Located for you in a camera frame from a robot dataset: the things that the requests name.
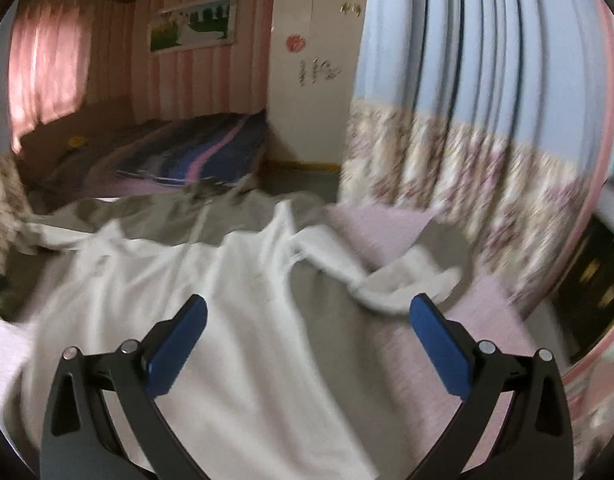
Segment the white and grey large garment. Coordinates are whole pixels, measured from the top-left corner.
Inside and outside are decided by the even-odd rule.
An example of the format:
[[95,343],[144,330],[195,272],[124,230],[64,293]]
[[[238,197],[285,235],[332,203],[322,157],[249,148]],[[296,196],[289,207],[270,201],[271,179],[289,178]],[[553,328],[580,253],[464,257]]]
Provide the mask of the white and grey large garment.
[[360,289],[409,256],[414,287],[438,295],[458,270],[441,259],[446,240],[461,235],[425,212],[257,190],[84,200],[32,216],[19,244],[48,264],[6,429],[37,452],[64,348],[113,350],[196,294],[208,305],[205,333],[158,404],[208,474],[403,478],[456,404],[403,308],[374,307]]

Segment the pink floral bed sheet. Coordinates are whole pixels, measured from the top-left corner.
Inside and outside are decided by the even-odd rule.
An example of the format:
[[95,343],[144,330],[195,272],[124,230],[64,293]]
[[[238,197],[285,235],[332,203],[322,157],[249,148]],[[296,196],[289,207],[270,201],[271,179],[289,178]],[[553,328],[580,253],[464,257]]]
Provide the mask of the pink floral bed sheet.
[[256,194],[30,217],[4,425],[45,479],[572,478],[552,354],[444,312],[463,245],[429,222],[372,272],[323,208]]

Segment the blue floral left curtain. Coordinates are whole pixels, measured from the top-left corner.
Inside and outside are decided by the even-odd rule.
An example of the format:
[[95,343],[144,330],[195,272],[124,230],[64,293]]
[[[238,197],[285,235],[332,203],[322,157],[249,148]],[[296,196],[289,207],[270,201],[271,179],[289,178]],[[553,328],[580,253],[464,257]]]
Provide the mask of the blue floral left curtain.
[[12,6],[0,21],[0,274],[4,273],[10,244],[16,237],[20,220],[30,213],[16,167],[8,102],[8,56],[15,11],[16,6]]

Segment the blue floral curtain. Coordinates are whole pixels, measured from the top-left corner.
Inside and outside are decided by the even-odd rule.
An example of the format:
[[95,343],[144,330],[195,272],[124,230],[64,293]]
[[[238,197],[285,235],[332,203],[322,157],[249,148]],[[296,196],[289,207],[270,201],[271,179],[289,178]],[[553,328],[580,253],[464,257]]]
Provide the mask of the blue floral curtain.
[[604,183],[604,0],[366,0],[340,200],[429,210],[527,312]]
[[0,274],[4,273],[10,244],[16,237],[20,220],[30,213],[16,167],[8,102],[8,56],[15,11],[16,6],[12,6],[0,21]]

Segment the far bed striped blanket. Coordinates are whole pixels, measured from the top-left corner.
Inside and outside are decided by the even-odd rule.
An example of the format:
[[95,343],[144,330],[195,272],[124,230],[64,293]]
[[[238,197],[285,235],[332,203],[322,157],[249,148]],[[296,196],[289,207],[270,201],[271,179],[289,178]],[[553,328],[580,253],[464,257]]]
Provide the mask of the far bed striped blanket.
[[[67,139],[88,144],[69,151]],[[196,182],[233,186],[257,170],[270,130],[267,112],[219,113],[190,119],[150,119],[139,125],[84,133],[68,117],[22,140],[22,182],[57,206],[85,197],[168,192]]]

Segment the yellow item on far bed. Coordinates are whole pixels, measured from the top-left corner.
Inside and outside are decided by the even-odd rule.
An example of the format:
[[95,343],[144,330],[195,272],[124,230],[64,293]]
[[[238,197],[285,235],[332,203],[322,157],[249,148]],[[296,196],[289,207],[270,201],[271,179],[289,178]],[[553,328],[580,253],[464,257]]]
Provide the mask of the yellow item on far bed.
[[80,150],[88,144],[88,139],[85,136],[71,136],[67,139],[66,148],[69,151]]

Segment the blue floral right curtain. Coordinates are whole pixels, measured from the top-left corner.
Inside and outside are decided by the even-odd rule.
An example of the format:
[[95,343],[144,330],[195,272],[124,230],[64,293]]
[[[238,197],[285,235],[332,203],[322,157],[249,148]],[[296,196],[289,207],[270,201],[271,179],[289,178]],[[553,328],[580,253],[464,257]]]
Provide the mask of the blue floral right curtain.
[[604,0],[366,0],[340,200],[429,210],[527,312],[604,183]]

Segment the pink window curtain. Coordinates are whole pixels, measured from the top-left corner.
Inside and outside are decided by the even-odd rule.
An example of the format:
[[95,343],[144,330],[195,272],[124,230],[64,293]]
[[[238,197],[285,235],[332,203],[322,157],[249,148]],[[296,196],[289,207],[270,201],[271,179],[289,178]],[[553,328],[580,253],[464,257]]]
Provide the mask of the pink window curtain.
[[19,0],[10,57],[12,148],[37,126],[72,114],[86,97],[93,6],[82,0]]

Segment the white wardrobe with decals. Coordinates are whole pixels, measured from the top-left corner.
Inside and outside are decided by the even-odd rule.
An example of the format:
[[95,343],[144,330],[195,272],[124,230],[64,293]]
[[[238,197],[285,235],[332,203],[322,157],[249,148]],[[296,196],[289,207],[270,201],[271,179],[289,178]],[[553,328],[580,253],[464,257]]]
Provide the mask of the white wardrobe with decals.
[[365,1],[273,1],[267,97],[271,159],[342,163]]

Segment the framed landscape wall picture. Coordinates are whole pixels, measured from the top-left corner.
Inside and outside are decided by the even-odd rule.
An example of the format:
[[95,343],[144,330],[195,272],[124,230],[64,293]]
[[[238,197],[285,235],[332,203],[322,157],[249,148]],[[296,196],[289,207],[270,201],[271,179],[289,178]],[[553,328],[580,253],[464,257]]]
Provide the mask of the framed landscape wall picture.
[[158,11],[147,26],[150,53],[233,44],[236,10],[237,0],[198,0]]

